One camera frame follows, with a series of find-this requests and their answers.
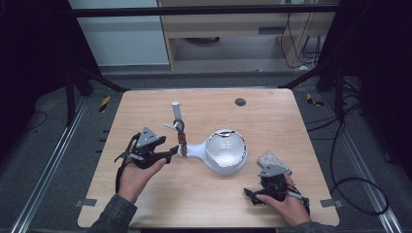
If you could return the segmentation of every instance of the metal bar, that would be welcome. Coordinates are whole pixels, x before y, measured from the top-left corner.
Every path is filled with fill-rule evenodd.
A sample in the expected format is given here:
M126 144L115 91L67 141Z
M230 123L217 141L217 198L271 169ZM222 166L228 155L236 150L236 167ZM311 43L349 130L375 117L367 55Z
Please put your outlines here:
M64 152L67 149L67 146L73 136L73 133L79 124L80 118L82 117L85 109L86 101L87 98L82 97L77 108L76 117L73 119L71 125L66 126L59 142L57 143L57 146L54 149L53 154L51 155L48 165L46 166L42 176L37 182L23 210L21 211L20 215L18 216L17 220L12 226L12 233L26 232L31 220L33 219L38 207L40 206L40 203L43 200L43 197L45 196L48 186L54 176L55 171L57 170L58 164L60 163L60 160L63 157Z
M181 15L220 14L265 14L265 13L328 13L343 8L339 4L299 4L299 5L237 5L200 7L159 7L159 8L117 8L117 9L74 9L71 11L42 12L46 16L61 17L144 17Z
M321 95L323 96L323 99L325 100L324 103L328 107L330 113L334 115L334 110L332 107L333 106L332 97L329 94L324 94L324 93L321 93ZM375 179L373 178L373 175L370 173L369 169L367 168L366 163L362 159L361 153L358 151L358 148L355 142L353 141L352 136L348 130L343 131L342 139L343 139L345 148L348 150L352 163L354 164L355 169L357 170L358 175L361 178L369 180L373 183L377 183ZM372 203L375 210L382 211L385 207L385 198L383 197L381 192L367 183L365 183L363 187L367 195L369 196L370 202ZM391 207L389 207L388 210L384 212L382 215L379 215L379 218L381 219L382 225L384 226L387 232L391 232L391 233L403 232Z
M129 90L129 88L124 88L124 87L121 87L121 86L119 86L119 85L116 85L116 84L114 84L114 83L112 83L112 82L109 82L109 81L105 80L102 76L99 76L99 75L94 74L93 72L89 71L89 70L88 70L87 68L85 68L85 67L79 67L79 72L81 72L81 73L83 73L84 75L89 76L89 77L91 77L92 79L94 79L94 80L96 80L96 81L98 81L98 82L100 82L100 83L108 86L109 88L111 88L111 89L114 90L114 91L117 91L117 92L125 92L125 91Z
M67 104L67 123L66 126L69 126L73 118L76 115L76 104L75 104L75 90L73 88L73 80L71 77L70 70L67 72L64 79L66 84L66 104Z

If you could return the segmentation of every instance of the white cabinet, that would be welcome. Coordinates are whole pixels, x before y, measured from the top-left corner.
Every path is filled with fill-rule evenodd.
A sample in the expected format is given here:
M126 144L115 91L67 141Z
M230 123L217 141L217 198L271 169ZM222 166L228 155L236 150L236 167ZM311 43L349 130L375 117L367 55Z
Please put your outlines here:
M157 7L156 0L69 0L72 9ZM146 66L169 67L159 16L79 17L102 73L130 72Z
M187 6L244 6L280 5L283 0L157 0L160 7ZM304 4L338 3L339 0L301 0ZM260 33L270 29L285 53L291 66L298 62L307 36L325 36L333 20L334 13L274 13L274 14L227 14L227 15L184 15L162 17L166 45L169 50L171 67L177 52L179 38L267 36Z

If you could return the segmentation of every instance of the hand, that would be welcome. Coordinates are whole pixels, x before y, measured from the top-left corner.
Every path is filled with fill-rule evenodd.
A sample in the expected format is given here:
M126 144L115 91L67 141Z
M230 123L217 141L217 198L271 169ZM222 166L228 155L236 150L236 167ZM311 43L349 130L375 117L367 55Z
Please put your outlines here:
M154 176L163 165L166 163L166 159L162 158L154 165L147 169L138 168L131 160L130 157L126 160L126 166L120 177L120 187L118 195L126 199L130 203L134 204L137 201L137 197L142 193L148 181Z
M288 174L284 174L287 183L291 186L294 186L293 180ZM279 202L268 195L257 195L257 198L266 203L267 205L275 208L283 217L285 222L291 226L296 227L297 225L311 221L308 213L305 210L305 207L302 204L302 201L286 195L286 198L283 202Z

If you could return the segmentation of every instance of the white plastic part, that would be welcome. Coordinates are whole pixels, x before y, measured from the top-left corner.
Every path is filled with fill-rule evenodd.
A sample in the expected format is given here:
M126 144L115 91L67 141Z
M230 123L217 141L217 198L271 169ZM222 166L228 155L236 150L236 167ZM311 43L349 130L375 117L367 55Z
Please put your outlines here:
M202 160L212 171L229 175L241 169L248 160L243 137L229 129L218 130L199 145L188 146L188 158Z
M263 168L266 167L267 165L280 166L280 167L285 168L289 175L292 173L292 170L271 151L268 151L266 154L260 157L257 160L257 163L260 164L260 166L262 166Z
M175 115L175 119L182 119L179 102L177 101L172 102L172 108L173 108L173 114Z
M175 127L175 126L172 126L172 125L170 125L170 124L163 123L163 126L169 128L169 129L173 129L173 130L177 131L176 127Z

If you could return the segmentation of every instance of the white cylindrical handle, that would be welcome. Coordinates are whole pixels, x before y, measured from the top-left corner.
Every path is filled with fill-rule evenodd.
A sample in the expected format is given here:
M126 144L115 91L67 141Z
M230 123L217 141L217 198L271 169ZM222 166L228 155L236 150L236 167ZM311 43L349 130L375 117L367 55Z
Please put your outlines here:
M173 102L172 107L173 107L173 114L175 115L175 118L182 119L179 102L177 101Z

